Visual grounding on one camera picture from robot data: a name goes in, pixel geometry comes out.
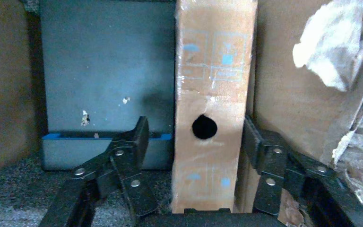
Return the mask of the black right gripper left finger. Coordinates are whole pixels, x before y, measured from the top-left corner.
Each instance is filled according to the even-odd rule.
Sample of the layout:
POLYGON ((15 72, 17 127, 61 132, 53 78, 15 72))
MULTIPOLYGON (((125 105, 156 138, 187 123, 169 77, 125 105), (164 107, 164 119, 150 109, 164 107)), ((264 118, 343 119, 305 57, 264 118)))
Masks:
POLYGON ((102 154, 77 166, 40 222, 41 227, 89 227, 99 201, 121 190, 132 226, 155 213, 158 202, 141 171, 149 124, 141 116, 131 131, 117 133, 102 154))

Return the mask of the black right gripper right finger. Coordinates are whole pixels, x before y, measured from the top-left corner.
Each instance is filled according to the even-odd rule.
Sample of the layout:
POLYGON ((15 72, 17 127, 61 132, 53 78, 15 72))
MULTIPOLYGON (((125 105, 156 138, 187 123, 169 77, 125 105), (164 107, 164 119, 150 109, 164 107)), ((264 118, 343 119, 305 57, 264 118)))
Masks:
POLYGON ((246 116, 242 148, 260 176, 255 213, 278 216, 286 190, 317 227, 363 227, 363 205, 336 171, 294 151, 279 133, 259 128, 246 116))

